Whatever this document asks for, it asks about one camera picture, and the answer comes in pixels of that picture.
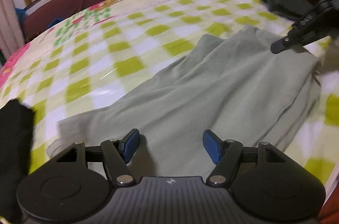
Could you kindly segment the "grey-green pants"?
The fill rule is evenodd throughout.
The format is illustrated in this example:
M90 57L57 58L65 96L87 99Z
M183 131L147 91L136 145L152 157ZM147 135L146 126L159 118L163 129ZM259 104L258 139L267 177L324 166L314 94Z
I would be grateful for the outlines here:
M223 40L200 38L185 57L108 107L59 122L50 157L75 142L99 145L141 134L130 164L141 176L201 176L213 163L204 131L245 146L269 142L285 150L320 95L318 59L301 46L273 54L278 36L247 25Z

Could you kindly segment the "dark folded garment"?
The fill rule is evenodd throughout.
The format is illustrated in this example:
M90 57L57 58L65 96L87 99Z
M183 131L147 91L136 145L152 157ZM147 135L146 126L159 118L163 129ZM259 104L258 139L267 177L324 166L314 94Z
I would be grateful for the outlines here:
M266 8L280 16L291 21L298 21L313 6L307 0L260 0Z

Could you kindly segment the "checkered floral bed sheet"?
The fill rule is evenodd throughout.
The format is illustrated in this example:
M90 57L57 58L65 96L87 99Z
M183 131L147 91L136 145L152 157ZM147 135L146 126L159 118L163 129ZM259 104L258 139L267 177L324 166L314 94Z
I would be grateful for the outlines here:
M244 25L284 35L291 21L260 0L113 0L85 9L30 43L1 87L35 112L30 170L49 159L58 122L106 107L187 55L204 34Z

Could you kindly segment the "black folded garment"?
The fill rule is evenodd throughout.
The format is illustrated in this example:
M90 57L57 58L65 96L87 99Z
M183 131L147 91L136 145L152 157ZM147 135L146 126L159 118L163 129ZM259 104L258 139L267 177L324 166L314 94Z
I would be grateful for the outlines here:
M34 118L18 99L1 108L1 217L10 223L21 222L16 191L29 173Z

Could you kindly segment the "maroon window seat cushion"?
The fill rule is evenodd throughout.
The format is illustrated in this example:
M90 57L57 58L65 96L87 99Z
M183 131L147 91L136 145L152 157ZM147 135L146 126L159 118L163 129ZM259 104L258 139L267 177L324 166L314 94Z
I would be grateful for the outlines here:
M29 13L23 25L25 39L44 32L56 19L62 20L104 0L50 0Z

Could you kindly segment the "beige curtain left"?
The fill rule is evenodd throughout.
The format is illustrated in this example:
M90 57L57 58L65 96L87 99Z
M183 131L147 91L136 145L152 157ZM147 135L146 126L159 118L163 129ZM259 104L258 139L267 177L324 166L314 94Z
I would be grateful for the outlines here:
M13 0L0 0L1 51L6 59L25 45Z

